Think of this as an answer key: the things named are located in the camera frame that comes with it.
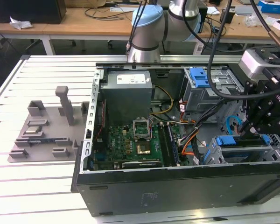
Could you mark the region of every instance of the sticker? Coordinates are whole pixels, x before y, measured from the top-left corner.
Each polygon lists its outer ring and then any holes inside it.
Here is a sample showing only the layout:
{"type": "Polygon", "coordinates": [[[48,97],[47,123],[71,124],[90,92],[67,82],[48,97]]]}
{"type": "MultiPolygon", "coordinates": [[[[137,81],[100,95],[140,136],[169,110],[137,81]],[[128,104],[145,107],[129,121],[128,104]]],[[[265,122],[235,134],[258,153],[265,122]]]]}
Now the sticker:
{"type": "Polygon", "coordinates": [[[144,74],[117,75],[117,84],[145,84],[144,74]]]}
{"type": "Polygon", "coordinates": [[[185,112],[185,105],[180,105],[179,107],[181,109],[181,112],[185,112]]]}
{"type": "Polygon", "coordinates": [[[194,156],[193,162],[194,162],[196,165],[199,165],[199,160],[196,158],[196,156],[194,156]]]}
{"type": "Polygon", "coordinates": [[[29,143],[41,143],[41,141],[40,140],[31,140],[31,141],[29,141],[29,143]]]}
{"type": "Polygon", "coordinates": [[[202,145],[203,147],[206,147],[206,142],[205,142],[205,141],[202,141],[202,142],[201,142],[201,145],[202,145]]]}

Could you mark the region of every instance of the floor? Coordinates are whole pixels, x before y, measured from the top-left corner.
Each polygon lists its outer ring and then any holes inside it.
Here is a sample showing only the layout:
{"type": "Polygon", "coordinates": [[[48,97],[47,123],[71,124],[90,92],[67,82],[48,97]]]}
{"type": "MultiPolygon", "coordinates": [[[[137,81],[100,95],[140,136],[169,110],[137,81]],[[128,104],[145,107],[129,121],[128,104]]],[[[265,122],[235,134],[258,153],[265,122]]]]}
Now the floor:
{"type": "MultiPolygon", "coordinates": [[[[12,45],[21,53],[25,53],[25,48],[29,46],[30,40],[12,39],[9,40],[12,45]]],[[[81,51],[80,41],[76,41],[76,46],[72,46],[71,41],[67,40],[54,40],[53,45],[57,55],[123,55],[126,51],[125,41],[113,41],[112,49],[108,49],[107,41],[86,41],[86,51],[81,51]]],[[[3,49],[0,49],[0,86],[3,84],[6,77],[17,64],[20,55],[9,46],[7,42],[3,43],[3,49]]],[[[222,44],[220,48],[227,48],[226,44],[222,44]]],[[[191,55],[194,50],[194,43],[191,42],[173,42],[171,44],[171,55],[191,55]]],[[[206,50],[203,54],[209,54],[210,51],[206,50]]],[[[45,50],[42,44],[38,44],[30,51],[31,55],[45,55],[45,50]]]]}

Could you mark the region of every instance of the aluminum profile table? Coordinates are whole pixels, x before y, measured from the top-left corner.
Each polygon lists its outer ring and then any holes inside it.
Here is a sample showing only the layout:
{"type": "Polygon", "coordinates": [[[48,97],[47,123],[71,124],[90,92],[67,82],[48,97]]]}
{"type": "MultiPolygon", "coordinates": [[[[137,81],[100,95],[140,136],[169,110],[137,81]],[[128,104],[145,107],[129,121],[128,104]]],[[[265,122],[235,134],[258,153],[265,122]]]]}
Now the aluminum profile table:
{"type": "MultiPolygon", "coordinates": [[[[162,56],[164,62],[208,61],[207,56],[162,56]]],[[[2,223],[280,223],[280,194],[263,205],[93,218],[80,194],[70,192],[74,161],[9,163],[8,152],[25,121],[30,100],[59,105],[58,85],[67,85],[74,105],[87,101],[96,62],[125,56],[23,56],[0,88],[0,224],[2,223]]],[[[217,56],[217,62],[239,61],[217,56]]],[[[191,192],[186,193],[191,199],[191,192]]]]}

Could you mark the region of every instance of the motherboard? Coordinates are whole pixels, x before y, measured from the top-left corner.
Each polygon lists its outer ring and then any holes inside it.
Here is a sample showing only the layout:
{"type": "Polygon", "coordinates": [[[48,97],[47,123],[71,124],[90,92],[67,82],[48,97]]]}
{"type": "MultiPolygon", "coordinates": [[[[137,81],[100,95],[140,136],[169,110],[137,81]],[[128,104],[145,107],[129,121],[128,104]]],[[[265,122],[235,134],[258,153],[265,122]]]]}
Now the motherboard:
{"type": "Polygon", "coordinates": [[[148,128],[145,123],[109,126],[107,148],[95,152],[94,169],[179,166],[179,128],[176,124],[160,123],[148,124],[148,128]],[[149,137],[137,138],[138,134],[149,137]]]}

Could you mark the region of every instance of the workbench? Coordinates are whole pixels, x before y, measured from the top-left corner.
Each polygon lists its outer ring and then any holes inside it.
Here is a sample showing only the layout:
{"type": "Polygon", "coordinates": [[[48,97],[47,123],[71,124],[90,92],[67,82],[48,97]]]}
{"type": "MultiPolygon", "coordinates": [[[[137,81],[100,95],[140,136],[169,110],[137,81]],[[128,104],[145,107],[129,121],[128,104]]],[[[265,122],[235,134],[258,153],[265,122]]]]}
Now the workbench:
{"type": "MultiPolygon", "coordinates": [[[[239,59],[239,56],[216,56],[214,61],[239,59]]],[[[31,100],[42,100],[45,106],[60,106],[55,88],[66,85],[72,104],[79,105],[90,98],[96,62],[124,61],[125,56],[23,56],[17,63],[0,88],[0,224],[176,224],[211,222],[214,217],[228,219],[216,224],[280,223],[280,194],[263,205],[93,218],[81,195],[70,192],[74,161],[7,161],[31,100]]],[[[161,61],[206,63],[208,56],[161,56],[161,61]]],[[[185,192],[189,200],[194,193],[185,192]]]]}
{"type": "MultiPolygon", "coordinates": [[[[218,7],[225,7],[227,0],[223,0],[218,7]]],[[[55,50],[52,40],[117,40],[127,41],[131,33],[132,25],[129,19],[132,18],[132,12],[121,15],[122,20],[100,21],[89,18],[84,15],[83,8],[67,8],[66,16],[61,24],[33,24],[33,28],[17,30],[9,24],[0,24],[0,32],[10,39],[40,39],[43,42],[47,55],[54,55],[55,50]]],[[[96,12],[95,16],[109,16],[118,14],[118,12],[96,12]]],[[[280,14],[270,14],[271,17],[280,18],[280,14]]],[[[219,15],[213,15],[212,18],[219,20],[219,15]]],[[[226,24],[226,34],[222,36],[220,42],[225,43],[255,43],[255,44],[274,44],[265,29],[261,26],[247,27],[244,23],[244,16],[234,16],[231,24],[226,24]]],[[[272,28],[280,37],[280,31],[272,28]]],[[[210,36],[210,27],[204,24],[202,33],[199,34],[205,41],[210,36]]],[[[195,47],[195,54],[201,53],[201,43],[198,41],[195,47]]]]}

